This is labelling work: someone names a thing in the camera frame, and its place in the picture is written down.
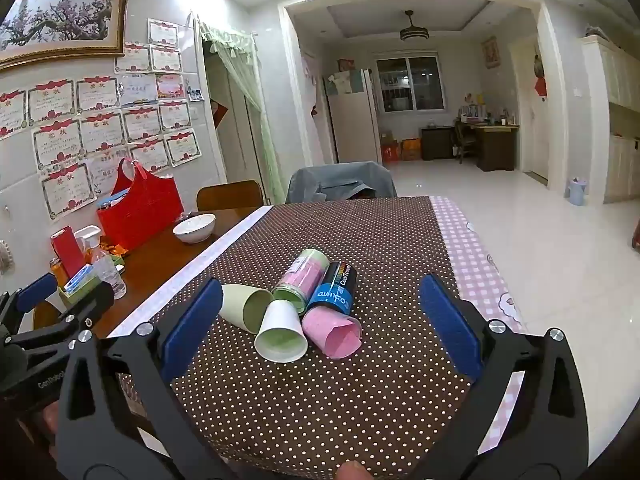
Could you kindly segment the pale green plastic cup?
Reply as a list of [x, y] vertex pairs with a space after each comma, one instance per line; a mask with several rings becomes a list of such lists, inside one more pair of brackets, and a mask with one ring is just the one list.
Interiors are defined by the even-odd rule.
[[222, 306], [219, 315], [228, 323], [250, 334], [257, 334], [272, 293], [258, 287], [225, 284], [222, 286]]

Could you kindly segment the dark low cabinet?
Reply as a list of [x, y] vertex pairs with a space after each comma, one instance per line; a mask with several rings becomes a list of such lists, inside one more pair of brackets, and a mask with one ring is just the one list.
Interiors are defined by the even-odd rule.
[[423, 160], [454, 157], [454, 128], [423, 128], [420, 131], [421, 158]]

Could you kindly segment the white paper cup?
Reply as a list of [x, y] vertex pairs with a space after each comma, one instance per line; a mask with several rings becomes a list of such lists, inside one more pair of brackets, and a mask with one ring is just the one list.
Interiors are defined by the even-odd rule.
[[273, 363], [295, 362], [306, 354], [308, 341], [292, 302], [283, 299], [270, 302], [254, 347], [262, 358]]

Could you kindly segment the pink green cylindrical cup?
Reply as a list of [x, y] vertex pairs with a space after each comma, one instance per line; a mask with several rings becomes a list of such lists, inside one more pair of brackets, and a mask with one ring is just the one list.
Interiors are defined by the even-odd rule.
[[289, 301], [298, 314], [303, 314], [329, 265], [329, 259], [320, 250], [303, 250], [273, 287], [273, 298]]

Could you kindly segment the black blue cooling towel can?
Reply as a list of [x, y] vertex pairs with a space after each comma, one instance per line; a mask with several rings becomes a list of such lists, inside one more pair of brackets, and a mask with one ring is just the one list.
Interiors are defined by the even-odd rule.
[[357, 270], [345, 261], [333, 261], [311, 295], [307, 309], [327, 307], [341, 314], [350, 315], [356, 286]]

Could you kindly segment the chair with grey jacket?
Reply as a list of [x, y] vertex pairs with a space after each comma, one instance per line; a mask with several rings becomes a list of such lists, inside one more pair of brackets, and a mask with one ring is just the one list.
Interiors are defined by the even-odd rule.
[[397, 197], [392, 174], [377, 162], [305, 167], [292, 175], [287, 204]]

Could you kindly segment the white ceramic bowl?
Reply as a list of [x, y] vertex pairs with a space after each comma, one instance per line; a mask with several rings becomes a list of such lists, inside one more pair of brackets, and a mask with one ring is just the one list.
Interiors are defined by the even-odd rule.
[[172, 234], [184, 244], [194, 245], [207, 240], [214, 232], [216, 216], [214, 214], [198, 214], [178, 223]]

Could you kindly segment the green tray with tissue pack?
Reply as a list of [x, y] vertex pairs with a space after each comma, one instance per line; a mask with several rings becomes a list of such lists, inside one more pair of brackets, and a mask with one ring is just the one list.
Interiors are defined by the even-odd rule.
[[101, 283], [91, 264], [81, 268], [64, 286], [58, 288], [58, 296], [67, 309], [70, 309]]

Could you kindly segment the green door curtain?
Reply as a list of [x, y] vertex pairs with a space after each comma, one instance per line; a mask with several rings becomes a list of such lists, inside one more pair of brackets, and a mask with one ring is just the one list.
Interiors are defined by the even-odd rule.
[[224, 178], [255, 179], [270, 204], [285, 202], [280, 162], [267, 114], [255, 36], [217, 28], [201, 18], [205, 88], [209, 106], [230, 107], [214, 121]]

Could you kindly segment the ceiling fan lamp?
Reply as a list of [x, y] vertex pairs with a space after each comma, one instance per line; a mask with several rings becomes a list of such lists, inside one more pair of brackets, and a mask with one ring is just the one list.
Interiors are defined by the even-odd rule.
[[409, 25], [399, 32], [399, 38], [401, 41], [409, 41], [409, 40], [429, 40], [430, 32], [426, 27], [418, 26], [413, 23], [413, 10], [405, 10], [405, 16], [409, 22]]

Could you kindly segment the white refrigerator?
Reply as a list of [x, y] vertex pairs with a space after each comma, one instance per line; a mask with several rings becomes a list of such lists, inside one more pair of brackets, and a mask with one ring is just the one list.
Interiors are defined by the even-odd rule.
[[323, 79], [337, 161], [382, 162], [378, 111], [367, 70], [338, 72]]

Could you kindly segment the red small box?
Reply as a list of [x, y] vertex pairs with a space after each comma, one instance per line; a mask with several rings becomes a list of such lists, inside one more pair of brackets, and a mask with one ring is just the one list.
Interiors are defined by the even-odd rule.
[[72, 278], [86, 264], [85, 255], [80, 249], [70, 226], [56, 231], [50, 236], [51, 246], [62, 263], [67, 276]]

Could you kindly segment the orange boxes on floor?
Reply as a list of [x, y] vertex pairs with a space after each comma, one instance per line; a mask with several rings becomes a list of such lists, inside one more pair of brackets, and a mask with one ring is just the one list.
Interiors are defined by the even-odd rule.
[[384, 164], [401, 160], [419, 160], [421, 158], [421, 141], [419, 138], [383, 143], [382, 159]]

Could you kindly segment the cream wall cabinet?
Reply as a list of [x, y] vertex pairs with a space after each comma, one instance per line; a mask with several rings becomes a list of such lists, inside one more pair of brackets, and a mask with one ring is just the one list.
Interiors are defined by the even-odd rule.
[[639, 196], [639, 60], [611, 41], [582, 38], [589, 84], [594, 204]]

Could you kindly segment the window with dark glass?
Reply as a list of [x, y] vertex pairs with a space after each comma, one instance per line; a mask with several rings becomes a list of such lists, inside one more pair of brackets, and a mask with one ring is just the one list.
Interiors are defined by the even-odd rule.
[[438, 112], [446, 108], [436, 55], [376, 61], [385, 113]]

